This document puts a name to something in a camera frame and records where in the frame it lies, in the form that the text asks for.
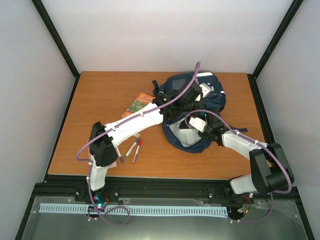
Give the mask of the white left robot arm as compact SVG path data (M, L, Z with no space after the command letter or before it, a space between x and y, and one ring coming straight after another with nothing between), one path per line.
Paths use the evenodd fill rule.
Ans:
M177 91L159 93L151 103L119 121L95 123L88 145L91 170L86 177L89 185L86 195L95 202L103 198L106 173L118 159L116 147L123 141L149 127L175 120L183 112L202 107L202 99L210 92L211 87L205 83L185 83Z

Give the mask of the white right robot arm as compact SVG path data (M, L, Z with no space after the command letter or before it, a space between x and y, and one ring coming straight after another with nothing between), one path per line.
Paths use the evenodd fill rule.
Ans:
M227 198L253 193L288 194L292 191L294 175L280 144L248 137L210 110L191 111L184 121L188 127L196 129L200 137L229 148L249 161L250 174L229 180L225 191Z

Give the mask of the navy blue backpack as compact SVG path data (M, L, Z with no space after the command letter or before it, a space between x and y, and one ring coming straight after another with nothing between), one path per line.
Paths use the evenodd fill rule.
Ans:
M186 72L171 76L158 85L153 80L153 103L161 106L162 129L167 141L175 148L198 154L212 142L223 144L225 132L241 132L227 127L220 119L226 105L222 84L212 72Z

